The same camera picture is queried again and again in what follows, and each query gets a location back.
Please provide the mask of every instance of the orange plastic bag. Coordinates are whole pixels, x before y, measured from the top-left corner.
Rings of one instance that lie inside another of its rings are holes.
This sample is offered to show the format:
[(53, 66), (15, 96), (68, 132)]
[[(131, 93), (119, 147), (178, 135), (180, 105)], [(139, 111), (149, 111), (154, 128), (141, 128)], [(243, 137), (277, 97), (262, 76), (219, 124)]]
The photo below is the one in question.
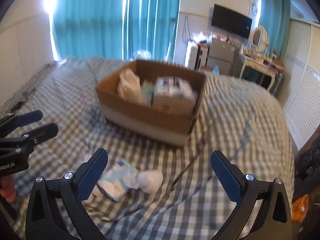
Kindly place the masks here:
[(309, 209), (309, 194), (304, 195), (293, 203), (292, 222), (302, 223)]

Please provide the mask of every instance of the plaid blanket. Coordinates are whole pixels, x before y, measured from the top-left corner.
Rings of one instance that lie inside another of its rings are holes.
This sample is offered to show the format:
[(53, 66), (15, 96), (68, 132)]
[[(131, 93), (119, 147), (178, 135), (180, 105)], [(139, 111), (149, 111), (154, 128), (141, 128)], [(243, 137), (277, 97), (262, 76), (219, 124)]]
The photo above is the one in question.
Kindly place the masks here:
[[(283, 111), (267, 91), (247, 81), (210, 75), (191, 138), (184, 148), (174, 148), (105, 120), (95, 86), (123, 64), (102, 58), (64, 59), (19, 110), (40, 109), (44, 118), (10, 136), (48, 122), (55, 122), (60, 130), (56, 138), (36, 147), (30, 168), (15, 175), (20, 218), (12, 226), (22, 238), (35, 178), (57, 179), (74, 172), (84, 156), (98, 148), (108, 151), (106, 170), (124, 158), (140, 171), (160, 170), (164, 175), (154, 196), (131, 190), (119, 202), (99, 196), (84, 204), (107, 239), (211, 239), (235, 207), (210, 167), (215, 150), (221, 150), (244, 174), (267, 181), (282, 178), (292, 199), (291, 140)], [(69, 231), (77, 236), (62, 202), (58, 204)], [(242, 235), (254, 219), (252, 215)]]

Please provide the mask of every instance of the tv screen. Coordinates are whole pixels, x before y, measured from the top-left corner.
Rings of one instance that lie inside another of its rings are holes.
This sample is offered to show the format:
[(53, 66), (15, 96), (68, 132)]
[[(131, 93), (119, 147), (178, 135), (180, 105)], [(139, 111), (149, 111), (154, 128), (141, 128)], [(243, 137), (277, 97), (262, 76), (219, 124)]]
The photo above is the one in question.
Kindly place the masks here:
[(220, 5), (214, 5), (211, 25), (249, 38), (252, 19)]

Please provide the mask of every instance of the curtain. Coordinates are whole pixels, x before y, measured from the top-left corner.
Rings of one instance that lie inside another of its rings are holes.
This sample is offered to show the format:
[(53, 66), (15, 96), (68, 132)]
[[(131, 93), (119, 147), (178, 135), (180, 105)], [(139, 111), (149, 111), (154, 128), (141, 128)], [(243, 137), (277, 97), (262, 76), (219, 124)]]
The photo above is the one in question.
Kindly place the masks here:
[(57, 0), (52, 32), (61, 57), (122, 59), (123, 0)]
[(265, 27), (269, 36), (269, 54), (276, 50), (277, 57), (284, 60), (290, 36), (290, 0), (261, 0), (259, 25)]
[(153, 59), (173, 59), (180, 0), (125, 0), (123, 58), (147, 50)]

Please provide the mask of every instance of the screw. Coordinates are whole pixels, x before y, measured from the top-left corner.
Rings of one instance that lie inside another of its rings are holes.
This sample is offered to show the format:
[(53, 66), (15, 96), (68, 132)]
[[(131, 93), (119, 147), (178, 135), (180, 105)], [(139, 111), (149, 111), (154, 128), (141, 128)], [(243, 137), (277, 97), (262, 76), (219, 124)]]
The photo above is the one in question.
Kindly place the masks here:
[(64, 175), (65, 179), (71, 179), (73, 177), (73, 174), (71, 172), (68, 172), (67, 174)]
[(36, 182), (37, 182), (37, 183), (41, 182), (42, 180), (43, 180), (43, 178), (42, 178), (42, 177), (38, 177), (38, 178), (36, 178)]
[(281, 185), (283, 183), (282, 179), (276, 178), (276, 184)]
[(245, 178), (250, 181), (254, 180), (254, 176), (252, 174), (247, 174)]

